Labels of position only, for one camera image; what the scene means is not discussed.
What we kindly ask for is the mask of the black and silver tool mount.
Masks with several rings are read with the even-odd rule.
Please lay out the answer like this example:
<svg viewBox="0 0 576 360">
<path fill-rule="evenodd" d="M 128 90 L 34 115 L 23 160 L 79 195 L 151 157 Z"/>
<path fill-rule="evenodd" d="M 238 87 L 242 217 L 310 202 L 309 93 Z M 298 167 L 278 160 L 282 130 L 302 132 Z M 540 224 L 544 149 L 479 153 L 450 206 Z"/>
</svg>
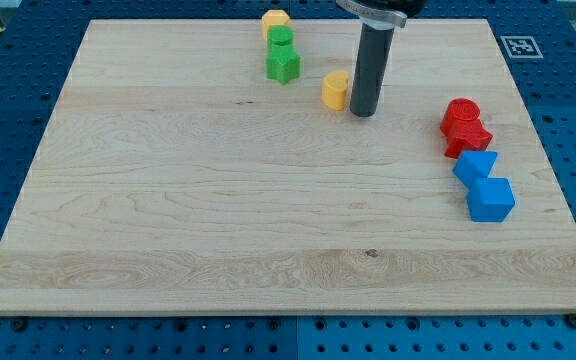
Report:
<svg viewBox="0 0 576 360">
<path fill-rule="evenodd" d="M 403 28 L 426 3 L 427 0 L 336 0 L 337 6 L 372 28 Z"/>
</svg>

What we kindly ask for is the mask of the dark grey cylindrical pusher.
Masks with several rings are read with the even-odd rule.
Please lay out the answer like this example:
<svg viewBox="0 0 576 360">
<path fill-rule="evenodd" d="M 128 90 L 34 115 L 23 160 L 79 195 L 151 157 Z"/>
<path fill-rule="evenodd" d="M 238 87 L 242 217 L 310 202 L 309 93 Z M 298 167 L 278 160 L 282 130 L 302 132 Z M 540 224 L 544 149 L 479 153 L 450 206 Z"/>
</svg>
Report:
<svg viewBox="0 0 576 360">
<path fill-rule="evenodd" d="M 362 25 L 350 100 L 356 116 L 370 117 L 377 110 L 393 35 L 393 28 Z"/>
</svg>

